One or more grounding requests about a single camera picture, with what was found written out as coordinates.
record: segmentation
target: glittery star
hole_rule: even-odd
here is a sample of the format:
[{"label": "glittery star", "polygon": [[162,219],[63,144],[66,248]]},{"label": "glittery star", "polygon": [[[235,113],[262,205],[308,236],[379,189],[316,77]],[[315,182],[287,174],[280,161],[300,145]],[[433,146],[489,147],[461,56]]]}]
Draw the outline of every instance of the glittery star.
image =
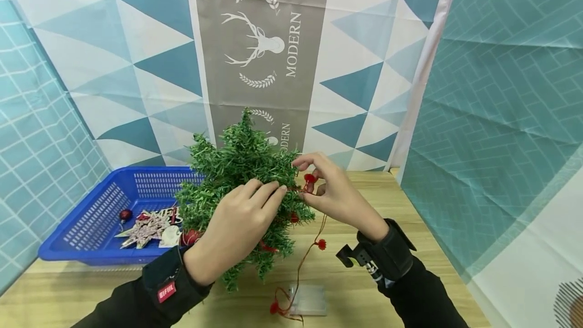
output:
[{"label": "glittery star", "polygon": [[162,239],[162,233],[170,225],[168,217],[158,213],[142,212],[141,218],[136,218],[136,223],[130,229],[116,235],[116,237],[127,237],[121,244],[121,248],[130,247],[136,244],[136,248],[144,248],[150,240]]}]

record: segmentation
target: finger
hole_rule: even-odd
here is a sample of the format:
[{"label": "finger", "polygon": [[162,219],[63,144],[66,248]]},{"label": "finger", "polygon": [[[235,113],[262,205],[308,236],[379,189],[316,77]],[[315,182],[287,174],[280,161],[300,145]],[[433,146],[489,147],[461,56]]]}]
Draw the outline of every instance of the finger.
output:
[{"label": "finger", "polygon": [[277,214],[277,210],[279,209],[279,206],[281,205],[281,201],[283,200],[283,197],[285,197],[285,193],[287,193],[287,187],[285,187],[285,185],[279,187],[275,193],[273,193],[269,199],[265,202],[265,204],[263,205],[262,210],[265,213],[266,216],[266,220],[269,221],[269,224],[271,224],[271,222],[273,221],[273,219],[275,218],[276,214]]},{"label": "finger", "polygon": [[263,183],[257,179],[250,179],[245,186],[239,192],[238,198],[241,200],[250,199],[253,194],[263,185]]},{"label": "finger", "polygon": [[239,193],[241,193],[241,190],[243,189],[245,185],[239,185],[237,186],[235,189],[229,191],[229,193],[227,193],[225,196],[223,196],[223,199],[232,199],[237,197],[237,195],[239,195]]},{"label": "finger", "polygon": [[300,194],[300,198],[302,198],[307,205],[311,206],[315,210],[319,210],[320,212],[327,214],[324,196],[303,193]]},{"label": "finger", "polygon": [[252,196],[250,202],[252,202],[253,206],[261,208],[278,187],[279,183],[277,181],[273,181],[265,184],[264,186],[261,186]]},{"label": "finger", "polygon": [[318,181],[318,179],[321,179],[321,178],[323,178],[323,175],[322,175],[322,173],[321,173],[321,172],[320,172],[320,170],[318,170],[318,169],[314,170],[314,171],[312,172],[312,175],[314,175],[314,176],[315,176],[315,178],[316,178],[316,181]]},{"label": "finger", "polygon": [[326,177],[326,170],[329,170],[334,164],[322,152],[316,152],[298,156],[291,165],[297,167],[299,171],[305,171],[310,165],[314,165],[320,174]]},{"label": "finger", "polygon": [[318,196],[322,196],[324,194],[326,194],[326,184],[318,186],[318,190],[316,191],[316,195]]}]

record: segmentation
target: black sleeve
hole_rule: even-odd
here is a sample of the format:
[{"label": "black sleeve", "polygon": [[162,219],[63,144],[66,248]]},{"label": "black sleeve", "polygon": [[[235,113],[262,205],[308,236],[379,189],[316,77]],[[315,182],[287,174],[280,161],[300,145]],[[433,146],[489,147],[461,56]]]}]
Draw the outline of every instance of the black sleeve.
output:
[{"label": "black sleeve", "polygon": [[388,288],[379,283],[379,291],[391,300],[406,328],[468,328],[441,279],[415,256],[409,272]]},{"label": "black sleeve", "polygon": [[143,278],[124,283],[113,290],[110,298],[97,304],[95,310],[83,318],[73,328],[170,328],[180,317],[203,301],[211,286],[200,286],[192,278],[187,278],[177,289],[188,295],[187,304],[172,304],[172,316],[154,302],[146,290]]}]

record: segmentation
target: wooden table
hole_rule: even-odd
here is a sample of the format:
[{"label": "wooden table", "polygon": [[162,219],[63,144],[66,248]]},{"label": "wooden table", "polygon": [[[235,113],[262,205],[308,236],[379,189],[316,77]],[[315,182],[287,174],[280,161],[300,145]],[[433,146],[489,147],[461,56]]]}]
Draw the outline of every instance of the wooden table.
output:
[{"label": "wooden table", "polygon": [[[441,277],[450,298],[470,327],[490,327],[394,177],[382,172],[350,172],[349,175],[382,216],[399,222],[418,248],[417,256]],[[286,289],[295,281],[299,260],[314,240],[321,217],[318,215],[308,226],[295,228],[297,252],[276,264],[265,285],[250,268],[239,279],[239,292],[227,294],[218,283],[204,303],[192,309],[175,327],[301,327],[299,322],[270,315],[269,305],[277,286]],[[328,314],[306,317],[305,327],[403,327],[390,301],[377,291],[364,268],[346,268],[335,257],[344,244],[356,245],[356,231],[329,219],[323,237],[327,248],[325,251],[312,249],[302,268],[301,281],[325,286]],[[37,260],[0,298],[0,325],[6,328],[70,327],[91,312],[97,302],[106,299],[115,286],[139,274],[138,266],[96,271],[76,262]]]}]

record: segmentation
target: artificial christmas tree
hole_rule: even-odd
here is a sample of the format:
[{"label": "artificial christmas tree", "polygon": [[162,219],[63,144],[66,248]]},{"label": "artificial christmas tree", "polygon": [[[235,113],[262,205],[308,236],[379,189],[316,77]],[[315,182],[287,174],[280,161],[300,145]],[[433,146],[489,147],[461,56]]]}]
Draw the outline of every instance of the artificial christmas tree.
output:
[{"label": "artificial christmas tree", "polygon": [[256,178],[263,183],[279,182],[288,188],[275,220],[264,237],[245,260],[222,276],[227,291],[237,289],[237,278],[246,264],[256,266],[261,280],[273,269],[276,256],[284,258],[293,252],[294,243],[288,236],[293,224],[314,220],[314,213],[298,197],[298,171],[292,167],[296,152],[276,151],[265,140],[265,133],[253,129],[249,109],[242,120],[229,126],[222,135],[225,145],[216,148],[203,135],[194,135],[190,147],[192,169],[204,175],[199,185],[185,182],[176,194],[183,217],[184,231],[204,233],[219,201],[239,185]]}]

